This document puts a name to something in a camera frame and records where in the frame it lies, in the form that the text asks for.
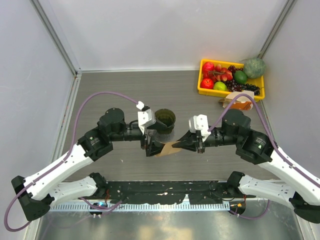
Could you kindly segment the brown paper coffee filter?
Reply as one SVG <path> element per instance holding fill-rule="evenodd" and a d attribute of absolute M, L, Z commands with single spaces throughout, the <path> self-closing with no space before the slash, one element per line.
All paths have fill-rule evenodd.
<path fill-rule="evenodd" d="M 175 148 L 173 147 L 174 144 L 178 143 L 178 141 L 172 141 L 172 142 L 167 142 L 164 144 L 162 150 L 160 153 L 156 154 L 156 157 L 164 157 L 167 155 L 172 155 L 180 152 L 182 149 L 181 148 Z"/>

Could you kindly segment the green glass coffee dripper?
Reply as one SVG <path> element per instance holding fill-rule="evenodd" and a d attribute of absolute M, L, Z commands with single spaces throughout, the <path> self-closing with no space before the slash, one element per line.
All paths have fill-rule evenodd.
<path fill-rule="evenodd" d="M 159 134 L 168 135 L 173 131 L 175 127 L 175 122 L 176 122 L 176 115 L 174 114 L 173 111 L 167 108 L 159 109 L 155 112 L 155 118 L 159 123 L 162 123 L 165 125 L 165 126 L 161 125 L 156 128 L 156 131 Z"/>

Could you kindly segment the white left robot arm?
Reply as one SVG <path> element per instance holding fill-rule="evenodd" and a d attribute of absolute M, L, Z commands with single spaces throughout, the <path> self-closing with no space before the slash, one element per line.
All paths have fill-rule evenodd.
<path fill-rule="evenodd" d="M 161 119 L 150 109 L 138 112 L 137 116 L 137 120 L 126 123 L 121 109 L 110 108 L 100 117 L 97 127 L 86 132 L 59 159 L 32 176 L 13 178 L 11 184 L 26 219 L 34 221 L 52 207 L 80 197 L 105 197 L 108 184 L 99 173 L 74 182 L 64 180 L 111 152 L 114 142 L 139 141 L 147 156 L 160 153 L 163 144 L 149 142 L 147 131 L 170 133 L 170 119 Z"/>

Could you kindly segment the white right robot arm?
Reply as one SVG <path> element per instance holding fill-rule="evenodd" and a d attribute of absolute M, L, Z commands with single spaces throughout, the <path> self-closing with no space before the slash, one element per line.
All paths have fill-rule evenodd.
<path fill-rule="evenodd" d="M 205 133 L 201 127 L 205 115 L 189 120 L 189 131 L 173 144 L 173 148 L 204 153 L 206 148 L 234 145 L 242 160 L 259 166 L 281 179 L 283 184 L 259 180 L 233 171 L 226 182 L 227 193 L 236 198 L 255 196 L 289 207 L 300 218 L 320 222 L 320 179 L 295 161 L 268 135 L 251 129 L 251 119 L 240 110 L 229 109 L 221 127 Z"/>

